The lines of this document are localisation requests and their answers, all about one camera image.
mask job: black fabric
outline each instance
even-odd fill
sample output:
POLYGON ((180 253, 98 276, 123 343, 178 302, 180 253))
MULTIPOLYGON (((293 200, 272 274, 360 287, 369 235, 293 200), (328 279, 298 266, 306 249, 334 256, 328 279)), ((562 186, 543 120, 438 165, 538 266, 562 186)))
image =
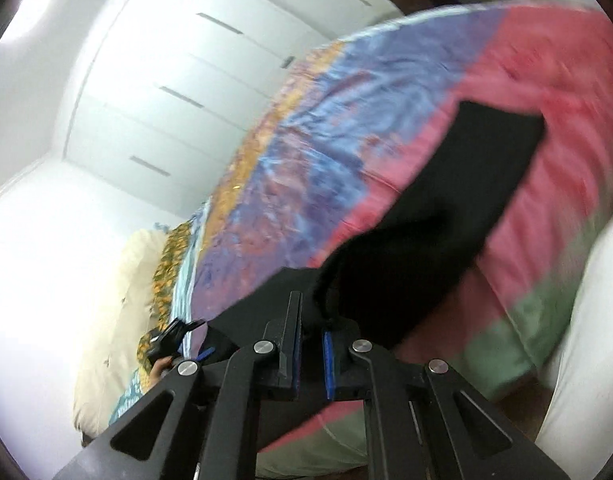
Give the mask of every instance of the black fabric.
MULTIPOLYGON (((219 345, 213 361, 256 342, 269 320, 284 316, 292 290, 303 293, 306 342, 311 333, 319 344, 320 329, 342 316, 359 324, 362 337, 392 348, 457 285, 543 136, 541 116, 460 103, 429 163, 375 228, 347 240, 319 269, 278 271, 208 323, 203 348, 219 345)), ((262 413, 260 444, 326 405, 321 363, 303 363, 302 373, 299 401, 277 405, 282 416, 272 415, 275 408, 262 413)))
POLYGON ((544 133, 539 116, 463 102, 445 140, 372 230, 324 262, 323 316, 357 321, 363 337, 399 343, 480 252, 544 133))

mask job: white wardrobe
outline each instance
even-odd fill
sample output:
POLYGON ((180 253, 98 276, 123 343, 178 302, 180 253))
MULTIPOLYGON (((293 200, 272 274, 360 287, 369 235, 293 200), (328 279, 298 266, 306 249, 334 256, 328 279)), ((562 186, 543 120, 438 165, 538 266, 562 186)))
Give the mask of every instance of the white wardrobe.
POLYGON ((82 88, 66 156, 188 217, 291 65, 330 39, 268 0, 129 0, 82 88))

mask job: white pillow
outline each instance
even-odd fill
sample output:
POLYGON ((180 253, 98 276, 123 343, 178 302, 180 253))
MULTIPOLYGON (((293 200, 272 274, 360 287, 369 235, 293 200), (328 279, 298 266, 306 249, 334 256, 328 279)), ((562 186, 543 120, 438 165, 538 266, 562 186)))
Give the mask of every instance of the white pillow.
POLYGON ((595 478, 613 453, 613 219, 587 263, 535 443, 572 480, 595 478))
POLYGON ((74 426, 90 437, 107 428, 113 408, 138 367, 139 340, 155 325, 151 319, 153 276, 165 242, 162 232, 135 232, 98 307, 74 393, 74 426))

